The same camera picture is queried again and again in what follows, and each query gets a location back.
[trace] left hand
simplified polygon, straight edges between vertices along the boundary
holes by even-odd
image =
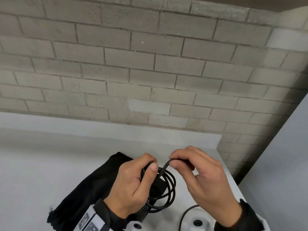
[[[141,170],[149,163],[140,181]],[[147,202],[150,187],[156,178],[158,164],[155,157],[145,153],[142,157],[125,162],[119,168],[110,194],[104,199],[109,209],[122,219],[139,211]]]

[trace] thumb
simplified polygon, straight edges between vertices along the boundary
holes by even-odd
[[[138,194],[138,196],[145,196],[146,194],[146,197],[148,198],[150,187],[157,176],[157,172],[158,172],[158,164],[155,162],[150,164],[147,170],[145,171],[141,183],[137,188],[137,190],[135,191],[135,194]]]
[[[186,163],[181,160],[173,160],[169,163],[169,165],[178,171],[179,174],[183,177],[187,188],[196,190],[199,187],[199,183],[195,175]]]

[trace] black sleeve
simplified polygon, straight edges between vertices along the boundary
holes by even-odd
[[[114,214],[105,204],[103,199],[99,199],[95,203],[94,210],[113,231],[122,231],[125,229],[126,219],[122,219]]]
[[[240,199],[242,215],[240,219],[231,227],[227,228],[216,222],[214,231],[262,231],[264,226],[259,220],[251,206]]]

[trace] fingernail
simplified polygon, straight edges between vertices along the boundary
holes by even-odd
[[[156,172],[156,171],[158,171],[158,164],[154,162],[154,163],[150,164],[149,168]]]

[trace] right hand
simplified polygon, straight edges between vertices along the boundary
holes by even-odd
[[[182,175],[187,189],[195,202],[225,227],[234,225],[241,216],[242,208],[235,199],[220,161],[202,150],[189,146],[172,152],[169,165]]]

